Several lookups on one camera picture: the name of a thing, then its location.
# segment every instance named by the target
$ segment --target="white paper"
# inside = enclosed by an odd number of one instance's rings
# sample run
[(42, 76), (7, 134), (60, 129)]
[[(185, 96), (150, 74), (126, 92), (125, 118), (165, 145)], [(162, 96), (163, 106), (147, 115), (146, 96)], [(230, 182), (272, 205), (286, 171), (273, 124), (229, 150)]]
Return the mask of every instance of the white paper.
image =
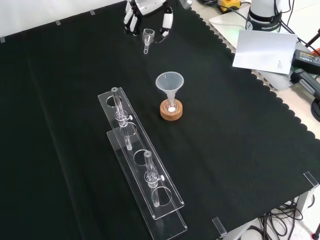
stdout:
[(233, 67), (289, 74), (297, 35), (240, 30)]

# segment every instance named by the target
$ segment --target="acrylic test tube rack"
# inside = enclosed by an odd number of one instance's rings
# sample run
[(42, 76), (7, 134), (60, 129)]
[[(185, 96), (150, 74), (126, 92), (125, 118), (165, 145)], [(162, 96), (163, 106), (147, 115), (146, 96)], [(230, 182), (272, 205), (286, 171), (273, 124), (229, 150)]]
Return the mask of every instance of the acrylic test tube rack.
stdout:
[(122, 88), (98, 96), (112, 130), (107, 136), (154, 240), (188, 228), (178, 209), (185, 204)]

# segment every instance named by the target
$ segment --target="clear funnel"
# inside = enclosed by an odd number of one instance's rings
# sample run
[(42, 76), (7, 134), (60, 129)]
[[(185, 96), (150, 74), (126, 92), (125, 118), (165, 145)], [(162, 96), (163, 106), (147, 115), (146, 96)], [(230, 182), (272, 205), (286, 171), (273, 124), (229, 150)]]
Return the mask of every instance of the clear funnel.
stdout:
[(156, 80), (155, 85), (158, 89), (164, 91), (168, 96), (168, 101), (165, 108), (170, 112), (178, 109), (178, 103), (175, 101), (176, 92), (184, 84), (184, 77), (175, 71), (167, 71), (160, 74)]

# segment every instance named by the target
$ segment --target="rack hole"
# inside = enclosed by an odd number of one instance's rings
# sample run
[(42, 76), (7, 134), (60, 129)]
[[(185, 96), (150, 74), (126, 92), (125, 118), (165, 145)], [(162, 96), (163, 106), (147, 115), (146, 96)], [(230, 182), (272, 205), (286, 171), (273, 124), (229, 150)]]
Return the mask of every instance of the rack hole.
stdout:
[(168, 205), (172, 200), (172, 193), (165, 186), (158, 186), (152, 192), (151, 199), (155, 207)]
[(106, 99), (106, 104), (111, 107), (111, 108), (114, 108), (116, 106), (115, 104), (115, 100), (114, 100), (114, 96), (109, 96), (107, 99)]
[(139, 166), (145, 166), (146, 165), (146, 161), (145, 161), (145, 149), (140, 149), (138, 151), (136, 151), (133, 155), (133, 161), (135, 162), (135, 164), (139, 165)]
[(137, 126), (133, 122), (128, 122), (126, 126), (120, 127), (120, 132), (124, 137), (131, 137), (136, 134)]

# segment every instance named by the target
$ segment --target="black cable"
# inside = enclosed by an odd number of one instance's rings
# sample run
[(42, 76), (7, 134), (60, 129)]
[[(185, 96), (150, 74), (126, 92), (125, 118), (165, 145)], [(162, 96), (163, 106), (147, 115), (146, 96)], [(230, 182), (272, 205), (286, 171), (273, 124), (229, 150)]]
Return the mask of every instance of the black cable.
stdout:
[(292, 228), (291, 228), (291, 231), (290, 231), (288, 240), (290, 240), (290, 238), (291, 238), (291, 236), (292, 236), (292, 233), (294, 232), (295, 223), (296, 223), (296, 211), (293, 212), (293, 223), (292, 223)]
[(311, 104), (311, 113), (313, 117), (320, 122), (320, 100), (314, 99), (313, 103)]
[(313, 199), (313, 200), (312, 200), (312, 203), (311, 203), (311, 205), (310, 205), (310, 206), (308, 206), (308, 209), (309, 209), (309, 208), (311, 208), (311, 207), (315, 204), (316, 197), (315, 197), (315, 195), (314, 195), (314, 194), (312, 195), (312, 199)]
[(217, 4), (218, 3), (218, 0), (212, 0), (212, 1), (210, 1), (210, 0), (197, 0), (197, 1), (198, 1), (198, 3), (200, 3), (202, 5), (205, 5), (205, 6), (207, 6), (206, 5), (207, 3), (211, 3), (211, 4)]
[(238, 14), (239, 16), (241, 16), (244, 20), (247, 21), (247, 18), (245, 16), (243, 16), (241, 13), (237, 12), (236, 10), (232, 9), (231, 7), (227, 7), (227, 6), (222, 6), (220, 4), (217, 4), (217, 3), (212, 3), (211, 1), (207, 1), (204, 3), (204, 5), (206, 6), (219, 6), (220, 8), (225, 8), (225, 9), (229, 9), (230, 11)]
[(249, 5), (251, 5), (251, 2), (249, 2), (249, 1), (241, 1), (241, 2), (240, 2), (240, 6), (241, 6), (242, 4), (249, 4)]
[[(278, 12), (278, 8), (277, 8), (277, 3), (276, 3), (276, 0), (274, 0), (274, 4), (273, 4), (273, 7), (274, 7), (274, 15), (275, 16), (278, 16), (279, 15), (279, 12)], [(281, 22), (281, 25), (282, 27), (287, 30), (290, 34), (295, 34), (295, 32), (288, 26), (284, 23), (284, 21), (282, 21), (282, 19), (280, 19), (280, 22)], [(319, 56), (320, 56), (320, 52), (318, 52), (314, 47), (312, 47), (311, 45), (309, 45), (308, 43), (306, 43), (305, 41), (303, 41), (300, 37), (297, 38), (299, 42), (302, 42), (305, 44), (305, 46), (307, 48), (311, 48), (312, 50), (314, 50), (315, 53), (317, 53)]]
[(294, 6), (295, 6), (295, 0), (292, 1), (292, 10), (290, 12), (290, 16), (289, 16), (288, 22), (286, 23), (288, 26), (289, 26), (291, 15), (292, 15), (292, 13), (294, 11)]
[[(312, 207), (314, 203), (315, 203), (315, 198), (313, 199), (312, 204), (309, 207)], [(270, 211), (264, 214), (263, 216), (259, 217), (259, 221), (261, 222), (262, 229), (252, 225), (247, 230), (257, 231), (258, 233), (261, 234), (263, 240), (272, 240), (270, 235), (268, 234), (267, 227), (269, 226), (271, 230), (274, 232), (276, 238), (280, 240), (280, 237), (285, 237), (289, 232), (288, 227), (283, 219), (291, 218), (293, 221), (292, 229), (290, 230), (290, 233), (288, 235), (288, 240), (290, 240), (296, 225), (296, 221), (301, 221), (304, 219), (302, 213), (299, 211), (299, 209), (297, 209), (297, 206), (298, 206), (297, 203), (293, 199), (290, 201), (290, 203), (285, 203), (282, 206), (277, 208), (281, 212)], [(296, 217), (297, 212), (301, 215), (301, 218)], [(284, 233), (280, 233), (276, 229), (274, 224), (274, 219), (278, 219), (279, 221), (281, 221), (281, 224), (283, 225), (283, 228), (284, 228)]]
[(291, 11), (291, 3), (290, 3), (290, 0), (289, 0), (289, 10), (288, 11), (283, 11), (282, 13), (286, 14), (286, 13), (289, 13), (290, 11)]

